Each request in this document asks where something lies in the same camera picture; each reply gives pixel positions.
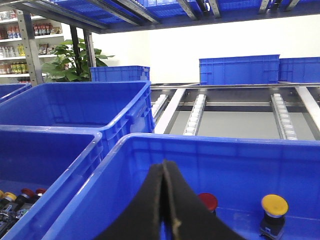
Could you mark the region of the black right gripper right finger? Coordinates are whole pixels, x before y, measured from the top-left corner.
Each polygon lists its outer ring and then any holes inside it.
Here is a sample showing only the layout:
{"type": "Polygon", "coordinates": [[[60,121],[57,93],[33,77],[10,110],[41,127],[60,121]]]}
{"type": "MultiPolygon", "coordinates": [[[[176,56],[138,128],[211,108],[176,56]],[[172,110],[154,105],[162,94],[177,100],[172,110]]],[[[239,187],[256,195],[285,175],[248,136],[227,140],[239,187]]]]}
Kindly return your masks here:
{"type": "Polygon", "coordinates": [[[208,210],[174,161],[164,160],[163,180],[168,207],[165,228],[171,240],[243,240],[208,210]]]}

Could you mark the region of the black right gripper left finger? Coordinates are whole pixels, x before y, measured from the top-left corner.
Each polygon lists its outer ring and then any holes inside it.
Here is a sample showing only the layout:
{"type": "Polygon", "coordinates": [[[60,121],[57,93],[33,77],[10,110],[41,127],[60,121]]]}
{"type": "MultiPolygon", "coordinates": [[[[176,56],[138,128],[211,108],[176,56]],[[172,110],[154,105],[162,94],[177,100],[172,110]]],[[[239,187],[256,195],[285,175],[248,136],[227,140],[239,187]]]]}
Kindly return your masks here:
{"type": "Polygon", "coordinates": [[[151,165],[135,197],[96,239],[159,240],[163,175],[161,163],[151,165]]]}

